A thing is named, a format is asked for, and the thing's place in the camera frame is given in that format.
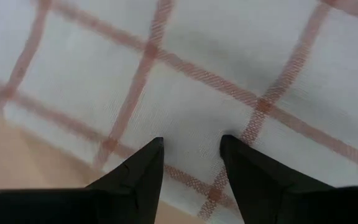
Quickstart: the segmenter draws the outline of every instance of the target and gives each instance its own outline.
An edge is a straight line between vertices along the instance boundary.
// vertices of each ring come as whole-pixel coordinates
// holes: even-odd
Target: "cloth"
[[[82,188],[104,175],[2,118],[0,138],[0,189]],[[167,223],[204,221],[160,201],[155,224]]]
[[[358,185],[358,0],[0,0],[0,115],[104,171],[162,136],[161,199],[242,223],[223,134]]]

